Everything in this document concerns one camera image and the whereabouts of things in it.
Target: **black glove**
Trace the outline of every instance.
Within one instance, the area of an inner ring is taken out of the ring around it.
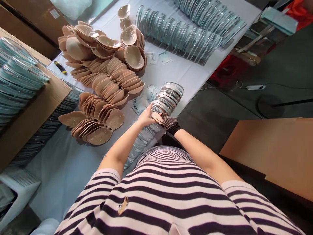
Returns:
[[[175,133],[181,129],[177,119],[174,117],[169,117],[165,113],[162,113],[161,116],[163,118],[163,128],[174,136]]]

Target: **electrical cord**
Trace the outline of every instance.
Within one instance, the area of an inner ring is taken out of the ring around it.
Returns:
[[[237,81],[236,82],[236,87],[217,87],[217,86],[212,86],[212,87],[207,87],[207,88],[204,88],[204,89],[201,89],[200,91],[202,90],[206,90],[206,89],[211,89],[211,88],[220,88],[220,89],[247,89],[248,87],[243,87],[243,82],[242,81]],[[264,86],[267,86],[267,85],[277,85],[277,86],[283,86],[285,88],[290,88],[290,89],[303,89],[303,90],[313,90],[313,88],[306,88],[306,87],[293,87],[293,86],[287,86],[287,85],[284,85],[284,84],[279,84],[279,83],[266,83],[265,85],[261,86],[259,88],[259,90],[262,90]]]
[[[277,86],[283,86],[283,87],[286,87],[286,88],[290,88],[290,89],[303,89],[303,90],[313,90],[313,88],[306,88],[306,87],[293,87],[293,86],[287,86],[287,85],[284,85],[284,84],[279,84],[279,83],[267,83],[263,86],[267,86],[267,85],[277,85]]]
[[[244,84],[242,81],[237,81],[236,82],[236,86],[237,87],[217,87],[217,86],[212,86],[212,87],[207,87],[207,88],[204,88],[204,89],[201,89],[201,90],[206,90],[206,89],[211,89],[211,88],[220,88],[220,89],[247,89],[247,87],[243,87]]]

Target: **hand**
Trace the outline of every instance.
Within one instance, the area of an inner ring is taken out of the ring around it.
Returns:
[[[137,120],[137,123],[139,123],[142,127],[148,126],[152,123],[156,123],[156,121],[151,117],[151,108],[152,103],[146,108],[145,111],[140,114]]]
[[[164,130],[169,130],[174,126],[179,126],[178,125],[178,121],[176,118],[174,117],[169,117],[166,113],[160,113],[162,119],[163,119],[163,125],[162,127],[164,128]]]

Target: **black and white striped shirt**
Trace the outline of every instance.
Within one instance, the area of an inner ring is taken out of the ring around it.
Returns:
[[[304,234],[250,184],[219,185],[184,151],[154,147],[124,179],[97,171],[56,235]]]

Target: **cardboard box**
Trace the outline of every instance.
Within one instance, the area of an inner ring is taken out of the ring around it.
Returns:
[[[6,36],[16,42],[19,40],[10,36],[5,30],[0,28],[0,37]],[[25,47],[43,64],[48,65],[49,61],[34,49]],[[60,105],[63,99],[72,90],[61,79],[52,74],[41,64],[37,65],[43,72],[51,77],[49,82],[38,96],[27,106],[27,108],[15,119],[8,129],[0,136],[0,172],[2,172],[20,149],[36,133],[42,124],[48,119],[53,111]]]
[[[313,118],[239,121],[220,154],[313,202]]]
[[[44,35],[58,45],[58,37],[63,36],[62,27],[67,20],[50,0],[5,0],[20,15],[27,19]]]
[[[0,27],[49,59],[54,59],[59,53],[58,48],[53,47],[2,5],[0,5]]]

